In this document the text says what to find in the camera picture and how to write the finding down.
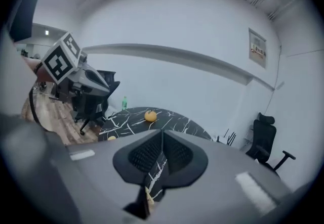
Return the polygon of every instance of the black chair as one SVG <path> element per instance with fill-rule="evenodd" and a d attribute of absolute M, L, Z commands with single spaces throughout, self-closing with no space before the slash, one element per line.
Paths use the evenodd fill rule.
<path fill-rule="evenodd" d="M 259 120 L 253 122 L 253 142 L 252 146 L 246 154 L 253 159 L 257 159 L 260 164 L 269 168 L 276 173 L 276 170 L 288 159 L 296 158 L 290 153 L 283 151 L 284 158 L 275 166 L 271 167 L 267 161 L 271 154 L 271 149 L 274 141 L 277 129 L 272 125 L 274 124 L 274 118 L 271 116 L 264 116 L 261 113 L 258 115 Z"/>
<path fill-rule="evenodd" d="M 82 130 L 89 123 L 89 121 L 94 121 L 100 125 L 98 119 L 104 116 L 106 110 L 108 109 L 108 98 L 117 89 L 119 84 L 119 81 L 115 81 L 111 84 L 108 83 L 110 93 L 105 97 L 83 95 L 82 97 L 73 97 L 71 99 L 73 110 L 74 112 L 77 112 L 77 115 L 74 116 L 74 122 L 77 122 L 80 119 L 85 119 L 80 128 L 81 135 L 85 134 Z"/>
<path fill-rule="evenodd" d="M 107 84 L 111 84 L 115 82 L 115 74 L 114 71 L 105 71 L 105 70 L 97 70 L 98 73 L 103 77 L 103 79 L 107 82 Z"/>

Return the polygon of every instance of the mesh chair backrest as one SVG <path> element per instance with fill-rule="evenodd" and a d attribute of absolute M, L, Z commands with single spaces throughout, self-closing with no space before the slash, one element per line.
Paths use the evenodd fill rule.
<path fill-rule="evenodd" d="M 265 163 L 268 161 L 276 132 L 277 129 L 273 125 L 261 122 L 259 120 L 254 120 L 253 143 L 251 149 L 247 152 L 247 155 L 254 159 L 257 158 L 260 163 Z M 264 153 L 261 153 L 257 149 L 257 146 L 265 149 L 269 155 L 264 155 Z"/>

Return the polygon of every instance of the marble table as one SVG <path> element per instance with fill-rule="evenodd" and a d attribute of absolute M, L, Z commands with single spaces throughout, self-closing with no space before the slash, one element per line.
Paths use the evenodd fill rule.
<path fill-rule="evenodd" d="M 148 122 L 144 119 L 144 114 L 148 110 L 156 112 L 157 120 L 155 122 Z M 212 140 L 201 126 L 181 114 L 155 107 L 135 107 L 118 112 L 108 118 L 101 128 L 98 141 L 106 141 L 110 136 L 115 136 L 118 139 L 149 129 L 174 130 Z M 154 201 L 159 201 L 163 196 L 158 180 L 163 178 L 164 174 L 168 174 L 166 163 L 167 159 L 161 153 L 145 182 Z"/>

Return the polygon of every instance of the green bottle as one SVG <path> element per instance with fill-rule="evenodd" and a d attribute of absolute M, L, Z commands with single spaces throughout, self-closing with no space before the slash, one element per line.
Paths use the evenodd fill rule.
<path fill-rule="evenodd" d="M 122 103 L 121 103 L 121 109 L 126 110 L 127 109 L 127 98 L 124 97 Z"/>

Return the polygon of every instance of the cable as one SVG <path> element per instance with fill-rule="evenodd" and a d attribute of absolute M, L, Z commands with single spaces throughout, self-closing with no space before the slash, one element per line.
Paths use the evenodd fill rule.
<path fill-rule="evenodd" d="M 36 75 L 37 75 L 37 72 L 38 72 L 38 70 L 40 69 L 40 67 L 42 65 L 43 65 L 42 62 L 39 62 L 37 64 L 37 66 L 34 68 L 34 73 Z M 30 108 L 31 108 L 32 116 L 33 116 L 33 118 L 34 118 L 34 120 L 35 120 L 36 123 L 38 123 L 45 131 L 48 131 L 39 122 L 39 119 L 38 119 L 37 114 L 36 114 L 36 111 L 35 111 L 35 105 L 34 105 L 34 99 L 33 99 L 33 92 L 32 91 L 33 91 L 32 89 L 29 91 L 29 103 L 30 103 Z"/>
<path fill-rule="evenodd" d="M 281 51 L 282 51 L 282 49 L 281 49 L 281 45 L 280 45 L 280 53 L 279 53 L 278 68 L 277 68 L 277 77 L 276 77 L 276 79 L 275 79 L 275 83 L 274 83 L 274 90 L 273 90 L 273 92 L 272 92 L 272 94 L 271 94 L 271 97 L 270 97 L 270 100 L 269 100 L 268 106 L 267 106 L 267 108 L 265 109 L 264 115 L 266 114 L 266 112 L 267 112 L 267 110 L 268 110 L 268 107 L 269 107 L 269 105 L 270 105 L 270 103 L 271 103 L 271 100 L 272 100 L 272 97 L 273 97 L 273 94 L 274 94 L 275 88 L 276 88 L 276 86 L 277 86 Z"/>

